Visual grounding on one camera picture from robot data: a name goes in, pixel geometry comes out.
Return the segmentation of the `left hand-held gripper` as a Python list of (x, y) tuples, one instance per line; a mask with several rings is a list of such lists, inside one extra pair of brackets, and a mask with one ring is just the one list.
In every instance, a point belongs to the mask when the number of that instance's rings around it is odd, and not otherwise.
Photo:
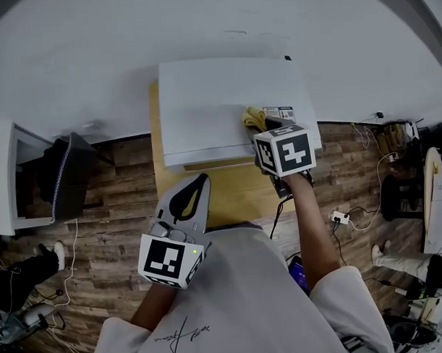
[[(189, 287), (212, 245), (209, 236), (203, 234), (210, 194), (211, 179), (204, 173), (190, 175), (163, 194), (155, 214), (162, 221), (155, 222), (140, 238), (140, 276), (155, 284)], [(166, 222), (186, 224), (193, 231), (187, 233)]]

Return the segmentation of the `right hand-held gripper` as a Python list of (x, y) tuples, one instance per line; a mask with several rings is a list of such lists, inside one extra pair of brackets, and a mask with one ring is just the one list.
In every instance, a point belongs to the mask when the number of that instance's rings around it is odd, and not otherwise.
[(265, 132), (258, 133), (256, 128), (246, 132), (255, 151), (256, 166), (270, 177), (278, 197), (284, 198), (291, 195), (285, 177), (298, 173), (312, 181), (310, 170), (316, 165), (313, 140), (309, 130), (292, 120), (266, 117), (265, 125)]

